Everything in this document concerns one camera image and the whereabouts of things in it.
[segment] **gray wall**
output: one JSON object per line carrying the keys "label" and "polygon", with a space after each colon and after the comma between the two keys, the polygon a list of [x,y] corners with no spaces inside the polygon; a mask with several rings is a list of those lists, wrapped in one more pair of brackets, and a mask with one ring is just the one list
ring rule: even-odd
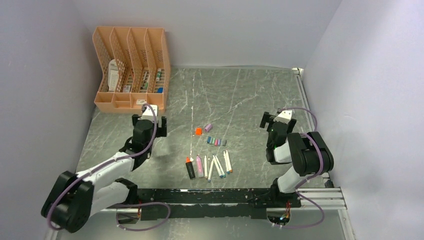
{"label": "gray wall", "polygon": [[343,0],[304,72],[362,239],[424,235],[424,3]]}
{"label": "gray wall", "polygon": [[161,27],[177,66],[305,67],[341,0],[74,0],[88,29]]}
{"label": "gray wall", "polygon": [[67,0],[1,3],[2,239],[43,238],[41,207],[80,157],[101,73],[80,19]]}

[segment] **pink cap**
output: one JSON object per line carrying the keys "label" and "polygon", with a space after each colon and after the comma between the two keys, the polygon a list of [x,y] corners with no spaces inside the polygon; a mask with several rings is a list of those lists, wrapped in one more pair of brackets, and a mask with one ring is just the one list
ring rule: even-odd
{"label": "pink cap", "polygon": [[212,124],[208,123],[205,127],[204,130],[209,133],[209,131],[212,129]]}

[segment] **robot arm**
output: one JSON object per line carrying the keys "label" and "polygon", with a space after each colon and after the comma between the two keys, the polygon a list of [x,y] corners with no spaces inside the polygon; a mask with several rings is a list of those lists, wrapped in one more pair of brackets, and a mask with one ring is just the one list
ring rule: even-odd
{"label": "robot arm", "polygon": [[[268,140],[266,143],[266,159],[272,165],[290,164],[291,168],[274,180],[271,189],[271,198],[278,200],[284,194],[294,193],[296,186],[306,178],[317,173],[320,169],[320,160],[317,150],[309,138],[300,133],[292,133],[296,119],[292,118],[292,111],[285,110],[271,115],[264,112],[261,128],[268,123]],[[319,132],[308,132],[307,135],[316,143],[323,160],[321,174],[333,169],[334,159]]]}
{"label": "robot arm", "polygon": [[150,157],[152,146],[143,154],[135,157],[125,158],[129,155],[140,153],[149,144],[152,137],[167,136],[167,120],[165,117],[157,119],[156,134],[153,136],[154,124],[153,114],[157,116],[158,107],[152,105],[153,111],[147,108],[142,116],[133,115],[134,126],[132,137],[127,139],[115,155],[98,165],[77,173],[65,171],[56,180],[47,200],[45,201],[41,215],[47,217],[53,202],[59,195],[79,177],[91,173],[106,162],[119,158],[94,174],[90,174],[77,183],[68,194],[66,194],[54,208],[51,221],[56,225],[66,229],[70,233],[78,231],[97,212],[108,208],[114,204],[135,204],[137,203],[137,185],[119,178],[137,169]]}
{"label": "robot arm", "polygon": [[278,112],[278,115],[271,115],[264,112],[259,127],[265,128],[268,123],[268,139],[266,141],[266,159],[272,165],[289,164],[292,162],[290,156],[287,135],[293,131],[296,119],[292,118],[292,110]]}

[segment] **white pen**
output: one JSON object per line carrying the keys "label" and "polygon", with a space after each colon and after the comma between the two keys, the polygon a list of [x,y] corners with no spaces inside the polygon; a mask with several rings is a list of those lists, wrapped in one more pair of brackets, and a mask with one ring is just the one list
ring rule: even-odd
{"label": "white pen", "polygon": [[225,153],[225,151],[223,152],[224,155],[224,160],[225,160],[225,169],[226,169],[226,174],[230,174],[230,168],[228,167],[228,159],[227,159],[227,155]]}
{"label": "white pen", "polygon": [[206,155],[204,156],[203,166],[204,166],[204,177],[207,179],[208,178],[208,160],[206,158]]}
{"label": "white pen", "polygon": [[225,177],[226,177],[226,175],[225,175],[225,172],[224,172],[223,166],[221,165],[221,162],[220,162],[220,160],[218,159],[218,157],[217,157],[216,155],[215,155],[215,160],[216,160],[216,162],[218,163],[219,170],[221,171],[222,176],[225,178]]}
{"label": "white pen", "polygon": [[215,167],[216,167],[216,170],[217,170],[217,172],[218,172],[218,176],[220,177],[220,178],[223,178],[224,176],[224,174],[222,174],[221,173],[221,170],[220,170],[220,167],[218,166],[218,163],[217,163],[217,158],[215,157],[215,155],[213,155],[213,164],[215,165]]}
{"label": "white pen", "polygon": [[228,150],[226,151],[226,158],[228,159],[229,172],[232,173],[233,172],[233,168],[231,167],[230,155],[228,154]]}
{"label": "white pen", "polygon": [[214,160],[210,162],[209,175],[207,176],[207,182],[211,182],[212,172],[214,171]]}

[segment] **gray marble surface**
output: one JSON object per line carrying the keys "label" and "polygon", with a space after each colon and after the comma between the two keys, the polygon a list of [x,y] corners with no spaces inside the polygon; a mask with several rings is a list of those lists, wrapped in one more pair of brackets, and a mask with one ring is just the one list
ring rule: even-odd
{"label": "gray marble surface", "polygon": [[[259,128],[264,111],[304,107],[299,84],[291,69],[173,68],[165,116],[168,136],[157,138],[153,152],[141,167],[123,176],[139,188],[267,188],[291,165],[270,165],[265,157],[267,132]],[[294,111],[294,132],[308,132],[305,112]],[[211,123],[202,136],[195,128]],[[77,171],[90,168],[115,154],[132,135],[131,114],[95,110]],[[226,147],[207,144],[207,137],[226,139]],[[212,181],[189,179],[186,157],[216,154],[224,165],[228,149],[233,173]],[[322,188],[317,177],[305,188]]]}

